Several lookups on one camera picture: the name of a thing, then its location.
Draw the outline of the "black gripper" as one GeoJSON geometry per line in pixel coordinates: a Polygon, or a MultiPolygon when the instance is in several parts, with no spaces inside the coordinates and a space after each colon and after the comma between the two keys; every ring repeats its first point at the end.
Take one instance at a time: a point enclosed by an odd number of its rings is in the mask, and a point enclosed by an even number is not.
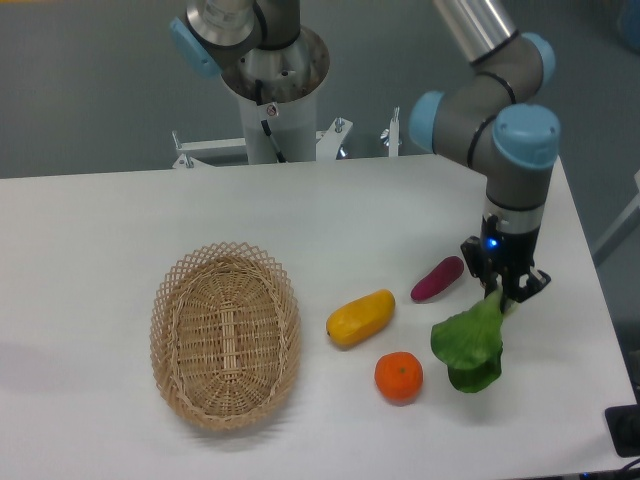
{"type": "Polygon", "coordinates": [[[502,278],[501,311],[527,301],[551,282],[546,272],[532,267],[539,230],[504,232],[498,229],[498,217],[490,215],[482,220],[481,237],[470,236],[461,244],[469,273],[480,281],[485,296],[498,289],[498,275],[502,278]]]}

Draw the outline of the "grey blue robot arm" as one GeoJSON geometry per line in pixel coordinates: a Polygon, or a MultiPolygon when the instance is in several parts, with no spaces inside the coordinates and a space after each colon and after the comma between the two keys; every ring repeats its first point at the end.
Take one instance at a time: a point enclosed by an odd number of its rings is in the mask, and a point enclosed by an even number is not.
{"type": "MultiPolygon", "coordinates": [[[[473,69],[453,93],[422,95],[408,122],[411,140],[485,176],[477,237],[461,247],[470,273],[507,310],[543,290],[535,246],[561,127],[532,103],[555,70],[543,38],[520,32],[498,1],[439,1],[436,9],[473,69]]],[[[323,40],[300,21],[296,1],[192,1],[169,25],[184,60],[221,78],[236,96],[253,164],[334,158],[316,133],[316,95],[330,65],[323,40]]]]}

